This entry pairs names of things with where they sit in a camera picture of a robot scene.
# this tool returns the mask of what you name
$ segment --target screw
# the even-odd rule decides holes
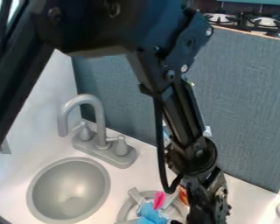
[[[62,16],[61,9],[58,7],[51,8],[47,12],[47,16],[51,19],[52,22],[58,24],[61,21],[61,16]]]
[[[163,67],[168,67],[168,63],[165,61],[162,62],[162,65],[163,65]]]
[[[161,50],[161,47],[159,47],[158,45],[155,45],[154,49],[156,52],[158,52],[159,50]]]
[[[203,150],[197,150],[197,151],[195,152],[195,156],[196,156],[197,158],[200,158],[202,155],[203,155]]]
[[[208,27],[207,30],[206,30],[206,35],[211,36],[212,33],[213,33],[213,29],[211,27]]]
[[[181,68],[180,68],[180,71],[184,74],[186,71],[188,71],[189,69],[189,66],[188,65],[183,65]]]
[[[173,70],[168,70],[164,76],[167,81],[172,81],[175,77],[175,72]]]

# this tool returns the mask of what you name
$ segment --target gray fabric panel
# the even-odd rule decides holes
[[[151,99],[124,57],[73,59],[78,89],[100,97],[108,126],[155,143]],[[216,30],[190,73],[223,170],[280,187],[280,41]],[[92,113],[84,110],[84,116]]]
[[[155,144],[152,99],[140,94],[136,76],[124,56],[74,58],[73,70],[78,92],[101,99],[109,128]],[[83,106],[82,116],[95,120],[89,106]]]

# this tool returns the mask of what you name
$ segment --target white countertop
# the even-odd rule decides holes
[[[108,129],[109,137],[119,133]],[[30,213],[26,205],[27,188],[33,177],[45,166],[62,158],[85,157],[101,163],[111,178],[111,190],[104,205],[95,214],[81,223],[112,224],[123,202],[128,198],[127,191],[136,187],[139,191],[162,190],[157,164],[157,151],[154,146],[126,137],[127,143],[136,148],[138,158],[128,169],[121,170],[100,159],[91,157],[75,150],[70,144],[70,136],[58,139],[50,149],[43,149],[20,171],[15,171],[11,177],[0,186],[0,215],[13,224],[43,223]],[[174,174],[168,172],[169,180]],[[233,207],[232,215],[227,218],[231,224],[280,224],[276,215],[276,207],[280,196],[248,184],[231,176],[227,177],[229,204]]]

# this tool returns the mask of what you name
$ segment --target play kitchen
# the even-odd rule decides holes
[[[70,112],[85,103],[94,107],[96,124],[80,120],[69,131]],[[0,224],[137,223],[139,209],[149,202],[161,217],[186,223],[182,189],[162,193],[155,147],[106,129],[97,97],[77,95],[60,105],[56,120],[63,142],[54,145],[54,153],[40,164],[26,164],[30,171],[0,188]],[[168,176],[174,178],[170,171]],[[280,196],[229,176],[227,182],[234,206],[228,223],[280,223],[273,209]]]

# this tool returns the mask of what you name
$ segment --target faucet handle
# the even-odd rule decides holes
[[[92,139],[92,131],[88,127],[87,123],[84,121],[80,122],[80,132],[79,132],[80,140],[82,141],[89,141]]]
[[[116,141],[115,154],[120,157],[127,155],[129,146],[125,142],[125,136],[119,135],[118,137],[107,138],[107,142],[115,142],[115,141]]]

